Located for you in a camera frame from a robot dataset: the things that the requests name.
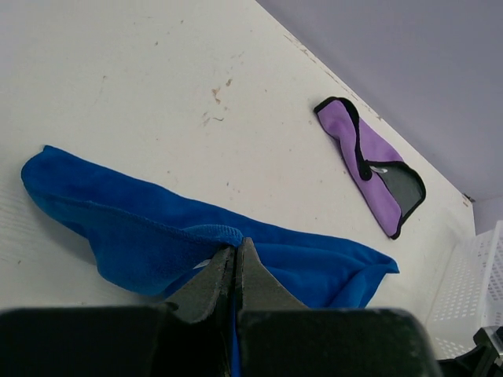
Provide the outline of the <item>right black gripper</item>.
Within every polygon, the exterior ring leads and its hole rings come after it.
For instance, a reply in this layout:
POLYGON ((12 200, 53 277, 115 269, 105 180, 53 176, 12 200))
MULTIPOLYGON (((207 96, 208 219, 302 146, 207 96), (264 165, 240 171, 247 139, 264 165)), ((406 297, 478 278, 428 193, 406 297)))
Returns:
POLYGON ((480 328, 473 336, 475 348, 438 361, 444 376, 502 377, 502 327, 480 328))

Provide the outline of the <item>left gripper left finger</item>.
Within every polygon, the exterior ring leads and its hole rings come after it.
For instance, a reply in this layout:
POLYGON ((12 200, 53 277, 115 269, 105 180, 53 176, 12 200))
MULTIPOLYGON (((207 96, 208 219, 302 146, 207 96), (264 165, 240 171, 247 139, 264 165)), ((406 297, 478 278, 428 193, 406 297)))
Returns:
POLYGON ((229 376, 235 250, 164 302, 1 313, 3 376, 229 376))

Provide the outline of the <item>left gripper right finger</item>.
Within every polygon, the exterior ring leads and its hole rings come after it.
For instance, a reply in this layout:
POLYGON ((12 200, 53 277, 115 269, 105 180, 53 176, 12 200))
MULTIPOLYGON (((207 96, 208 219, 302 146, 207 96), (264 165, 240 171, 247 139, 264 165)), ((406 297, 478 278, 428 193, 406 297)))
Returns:
POLYGON ((422 325, 400 309, 310 309, 237 249, 236 332, 242 376, 440 376, 422 325))

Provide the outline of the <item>blue towel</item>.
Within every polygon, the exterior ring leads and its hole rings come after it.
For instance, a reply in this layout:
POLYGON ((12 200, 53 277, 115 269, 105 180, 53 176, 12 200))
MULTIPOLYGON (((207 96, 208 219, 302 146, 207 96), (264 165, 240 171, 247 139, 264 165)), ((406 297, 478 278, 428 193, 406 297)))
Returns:
POLYGON ((393 258, 352 240, 297 232, 188 199, 46 146, 21 169, 33 202, 84 237, 97 271, 140 295, 170 295, 205 261, 245 238, 260 261, 310 308, 362 308, 393 258))

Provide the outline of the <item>purple towel black trim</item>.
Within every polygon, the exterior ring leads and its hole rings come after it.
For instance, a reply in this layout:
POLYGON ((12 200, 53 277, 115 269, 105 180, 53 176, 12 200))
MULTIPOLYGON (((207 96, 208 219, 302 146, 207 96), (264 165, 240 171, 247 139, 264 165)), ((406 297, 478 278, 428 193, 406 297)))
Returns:
POLYGON ((347 169, 384 233, 398 239, 405 222, 426 199, 422 177, 347 98, 328 97, 314 114, 322 129, 338 141, 347 169))

